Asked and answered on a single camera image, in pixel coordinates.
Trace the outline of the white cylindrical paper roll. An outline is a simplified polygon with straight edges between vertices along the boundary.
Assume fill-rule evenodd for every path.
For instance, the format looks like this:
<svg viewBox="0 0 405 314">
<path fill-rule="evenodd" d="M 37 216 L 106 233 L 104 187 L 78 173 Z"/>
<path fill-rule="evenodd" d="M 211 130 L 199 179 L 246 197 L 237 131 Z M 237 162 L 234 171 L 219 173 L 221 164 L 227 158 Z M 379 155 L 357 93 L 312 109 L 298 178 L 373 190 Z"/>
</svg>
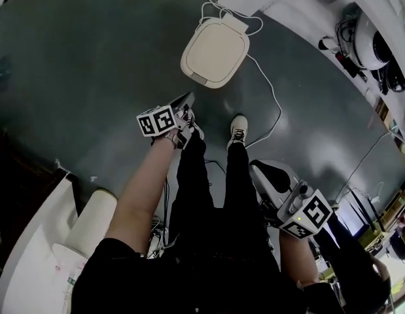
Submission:
<svg viewBox="0 0 405 314">
<path fill-rule="evenodd" d="M 53 244 L 52 252 L 63 273 L 62 314 L 71 312 L 71 295 L 75 282 L 109 228 L 117 199 L 104 189 L 96 190 L 75 221 L 65 242 Z"/>
</svg>

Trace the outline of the person's right leg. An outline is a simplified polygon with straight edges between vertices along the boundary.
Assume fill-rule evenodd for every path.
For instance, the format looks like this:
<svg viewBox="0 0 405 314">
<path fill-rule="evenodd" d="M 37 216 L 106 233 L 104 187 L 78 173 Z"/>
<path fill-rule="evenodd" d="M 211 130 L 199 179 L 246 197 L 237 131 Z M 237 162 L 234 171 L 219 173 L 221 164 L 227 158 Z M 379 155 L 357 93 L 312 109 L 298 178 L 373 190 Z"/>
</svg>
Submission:
<svg viewBox="0 0 405 314">
<path fill-rule="evenodd" d="M 258 218 L 260 209 L 249 174 L 249 157 L 242 142 L 228 147 L 224 209 L 241 218 Z"/>
</svg>

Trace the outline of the round white appliance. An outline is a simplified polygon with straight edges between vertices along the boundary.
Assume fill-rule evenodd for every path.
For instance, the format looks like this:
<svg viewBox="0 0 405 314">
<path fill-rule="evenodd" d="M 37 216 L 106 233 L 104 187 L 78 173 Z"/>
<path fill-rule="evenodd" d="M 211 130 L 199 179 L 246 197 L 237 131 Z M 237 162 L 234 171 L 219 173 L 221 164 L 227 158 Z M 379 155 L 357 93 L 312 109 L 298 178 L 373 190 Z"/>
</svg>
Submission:
<svg viewBox="0 0 405 314">
<path fill-rule="evenodd" d="M 357 19 L 353 42 L 357 59 L 367 70 L 381 69 L 393 56 L 381 33 L 364 12 Z"/>
</svg>

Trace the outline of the white desk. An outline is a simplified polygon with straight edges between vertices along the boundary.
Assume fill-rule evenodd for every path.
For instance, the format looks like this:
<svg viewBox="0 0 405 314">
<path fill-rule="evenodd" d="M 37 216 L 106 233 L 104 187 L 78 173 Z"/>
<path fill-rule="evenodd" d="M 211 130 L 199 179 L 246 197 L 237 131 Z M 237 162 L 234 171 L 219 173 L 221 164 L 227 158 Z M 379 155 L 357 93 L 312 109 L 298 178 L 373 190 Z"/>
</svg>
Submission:
<svg viewBox="0 0 405 314">
<path fill-rule="evenodd" d="M 52 251 L 77 211 L 72 182 L 62 179 L 17 240 L 0 278 L 0 314 L 62 314 L 64 272 Z"/>
</svg>

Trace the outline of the person's white shoe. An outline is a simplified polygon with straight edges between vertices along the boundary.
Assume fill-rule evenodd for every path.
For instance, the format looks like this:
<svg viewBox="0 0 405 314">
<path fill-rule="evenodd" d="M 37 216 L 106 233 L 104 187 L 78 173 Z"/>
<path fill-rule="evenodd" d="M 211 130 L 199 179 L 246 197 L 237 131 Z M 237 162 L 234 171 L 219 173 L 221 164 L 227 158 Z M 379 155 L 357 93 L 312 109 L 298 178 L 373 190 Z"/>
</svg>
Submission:
<svg viewBox="0 0 405 314">
<path fill-rule="evenodd" d="M 227 144 L 227 148 L 235 143 L 239 143 L 245 146 L 247 131 L 247 118 L 242 114 L 236 115 L 230 124 L 230 140 Z"/>
<path fill-rule="evenodd" d="M 201 140 L 204 140 L 205 134 L 200 126 L 196 123 L 196 116 L 192 109 L 189 109 L 186 114 L 186 123 L 191 133 L 198 132 Z"/>
</svg>

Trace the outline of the person's right forearm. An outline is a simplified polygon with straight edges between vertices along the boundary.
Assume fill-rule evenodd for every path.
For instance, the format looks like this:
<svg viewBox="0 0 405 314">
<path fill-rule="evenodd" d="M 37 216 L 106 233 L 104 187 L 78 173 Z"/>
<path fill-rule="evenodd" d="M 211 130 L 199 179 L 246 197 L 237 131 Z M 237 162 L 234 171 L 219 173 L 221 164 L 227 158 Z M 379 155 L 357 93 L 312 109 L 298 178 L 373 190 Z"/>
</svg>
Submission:
<svg viewBox="0 0 405 314">
<path fill-rule="evenodd" d="M 298 239 L 280 230 L 279 246 L 283 273 L 303 287 L 319 282 L 319 272 L 308 238 Z"/>
</svg>

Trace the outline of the small white and black device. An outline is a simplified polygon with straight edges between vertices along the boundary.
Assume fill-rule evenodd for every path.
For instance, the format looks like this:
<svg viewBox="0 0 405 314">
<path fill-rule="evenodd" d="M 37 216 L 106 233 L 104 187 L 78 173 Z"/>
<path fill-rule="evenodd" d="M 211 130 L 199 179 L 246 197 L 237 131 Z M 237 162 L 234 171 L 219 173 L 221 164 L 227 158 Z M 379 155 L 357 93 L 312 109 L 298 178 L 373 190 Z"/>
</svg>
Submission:
<svg viewBox="0 0 405 314">
<path fill-rule="evenodd" d="M 325 36 L 319 40 L 318 48 L 319 50 L 330 50 L 334 51 L 337 49 L 338 43 L 334 41 L 334 37 Z"/>
</svg>

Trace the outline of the person's right white shoe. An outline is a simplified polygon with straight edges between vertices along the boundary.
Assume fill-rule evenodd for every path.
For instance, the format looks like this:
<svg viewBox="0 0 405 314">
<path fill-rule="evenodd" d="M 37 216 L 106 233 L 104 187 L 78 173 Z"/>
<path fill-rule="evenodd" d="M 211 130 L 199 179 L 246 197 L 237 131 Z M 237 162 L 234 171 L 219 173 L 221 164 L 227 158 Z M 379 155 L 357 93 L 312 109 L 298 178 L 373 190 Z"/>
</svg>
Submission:
<svg viewBox="0 0 405 314">
<path fill-rule="evenodd" d="M 236 115 L 230 124 L 230 140 L 227 144 L 227 148 L 235 143 L 239 143 L 245 146 L 247 131 L 247 118 L 242 114 Z"/>
</svg>

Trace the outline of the person's left white shoe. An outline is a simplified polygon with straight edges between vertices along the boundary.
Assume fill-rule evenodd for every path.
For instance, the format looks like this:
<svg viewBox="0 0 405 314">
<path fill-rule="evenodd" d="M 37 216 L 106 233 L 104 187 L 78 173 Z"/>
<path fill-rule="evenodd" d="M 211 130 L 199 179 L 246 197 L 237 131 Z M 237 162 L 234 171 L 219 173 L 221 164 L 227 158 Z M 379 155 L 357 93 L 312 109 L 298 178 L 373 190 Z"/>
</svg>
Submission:
<svg viewBox="0 0 405 314">
<path fill-rule="evenodd" d="M 205 134 L 200 126 L 196 123 L 196 116 L 192 109 L 189 109 L 186 114 L 186 123 L 191 133 L 198 132 L 201 140 L 204 140 Z"/>
</svg>

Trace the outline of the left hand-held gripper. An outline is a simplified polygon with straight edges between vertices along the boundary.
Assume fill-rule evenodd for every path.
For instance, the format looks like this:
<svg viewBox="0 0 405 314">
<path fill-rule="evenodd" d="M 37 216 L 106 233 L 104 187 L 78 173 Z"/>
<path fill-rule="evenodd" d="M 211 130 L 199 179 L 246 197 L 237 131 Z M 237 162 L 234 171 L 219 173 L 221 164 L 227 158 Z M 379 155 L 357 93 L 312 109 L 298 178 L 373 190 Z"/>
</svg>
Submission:
<svg viewBox="0 0 405 314">
<path fill-rule="evenodd" d="M 172 130 L 177 130 L 173 136 L 173 144 L 184 149 L 191 138 L 188 125 L 191 108 L 195 101 L 193 92 L 185 93 L 164 106 L 157 106 L 137 116 L 142 134 L 154 141 L 158 137 L 167 137 Z"/>
</svg>

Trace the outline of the cream lidded trash bin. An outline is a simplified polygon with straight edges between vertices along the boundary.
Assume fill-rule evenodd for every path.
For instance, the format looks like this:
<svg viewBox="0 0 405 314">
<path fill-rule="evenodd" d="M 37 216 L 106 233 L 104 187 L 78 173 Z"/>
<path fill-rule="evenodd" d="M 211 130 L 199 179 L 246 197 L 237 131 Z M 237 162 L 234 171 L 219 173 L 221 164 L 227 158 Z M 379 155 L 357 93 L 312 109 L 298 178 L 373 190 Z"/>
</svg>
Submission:
<svg viewBox="0 0 405 314">
<path fill-rule="evenodd" d="M 208 18 L 197 28 L 183 52 L 182 72 L 207 88 L 223 87 L 248 53 L 247 29 L 246 23 L 230 14 Z"/>
</svg>

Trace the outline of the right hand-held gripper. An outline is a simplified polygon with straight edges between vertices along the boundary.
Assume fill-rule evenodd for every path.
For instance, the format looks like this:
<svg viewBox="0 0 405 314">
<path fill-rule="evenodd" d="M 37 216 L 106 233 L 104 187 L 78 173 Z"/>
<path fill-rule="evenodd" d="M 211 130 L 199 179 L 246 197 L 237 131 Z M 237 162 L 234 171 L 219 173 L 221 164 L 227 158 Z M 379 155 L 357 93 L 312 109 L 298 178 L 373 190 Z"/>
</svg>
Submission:
<svg viewBox="0 0 405 314">
<path fill-rule="evenodd" d="M 318 234 L 333 210 L 320 190 L 275 160 L 253 160 L 249 172 L 268 226 L 298 238 Z"/>
</svg>

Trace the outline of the person's left leg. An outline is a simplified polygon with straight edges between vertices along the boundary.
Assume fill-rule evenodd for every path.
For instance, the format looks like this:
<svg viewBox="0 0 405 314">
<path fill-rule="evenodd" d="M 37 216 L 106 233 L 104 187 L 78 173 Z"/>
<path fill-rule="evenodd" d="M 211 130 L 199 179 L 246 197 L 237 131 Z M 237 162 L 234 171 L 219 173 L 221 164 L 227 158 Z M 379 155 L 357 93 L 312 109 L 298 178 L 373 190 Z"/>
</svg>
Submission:
<svg viewBox="0 0 405 314">
<path fill-rule="evenodd" d="M 199 217 L 215 210 L 205 166 L 206 144 L 195 130 L 181 151 L 177 170 L 178 191 L 171 208 L 171 218 Z"/>
</svg>

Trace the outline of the person's leg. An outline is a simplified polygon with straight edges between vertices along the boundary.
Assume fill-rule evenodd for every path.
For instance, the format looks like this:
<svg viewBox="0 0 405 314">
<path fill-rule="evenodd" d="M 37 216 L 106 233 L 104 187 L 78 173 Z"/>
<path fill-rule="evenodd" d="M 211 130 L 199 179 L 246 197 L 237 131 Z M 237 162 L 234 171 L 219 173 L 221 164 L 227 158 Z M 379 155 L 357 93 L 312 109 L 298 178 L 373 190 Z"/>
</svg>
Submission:
<svg viewBox="0 0 405 314">
<path fill-rule="evenodd" d="M 224 209 L 241 218 L 258 218 L 260 209 L 249 174 L 249 157 L 242 142 L 228 147 Z"/>
<path fill-rule="evenodd" d="M 178 191 L 171 208 L 171 218 L 199 217 L 215 210 L 205 166 L 206 144 L 195 130 L 181 151 L 177 170 Z"/>
</svg>

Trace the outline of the person's left forearm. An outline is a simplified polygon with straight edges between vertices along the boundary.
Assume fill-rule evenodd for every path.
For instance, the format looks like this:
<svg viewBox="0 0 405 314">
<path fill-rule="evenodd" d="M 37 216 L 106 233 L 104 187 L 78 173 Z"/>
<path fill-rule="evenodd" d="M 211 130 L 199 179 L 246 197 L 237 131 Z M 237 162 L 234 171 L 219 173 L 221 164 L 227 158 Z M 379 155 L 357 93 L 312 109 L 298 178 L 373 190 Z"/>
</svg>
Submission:
<svg viewBox="0 0 405 314">
<path fill-rule="evenodd" d="M 155 140 L 117 202 L 107 238 L 117 239 L 137 253 L 148 253 L 152 219 L 174 151 L 172 138 Z"/>
</svg>

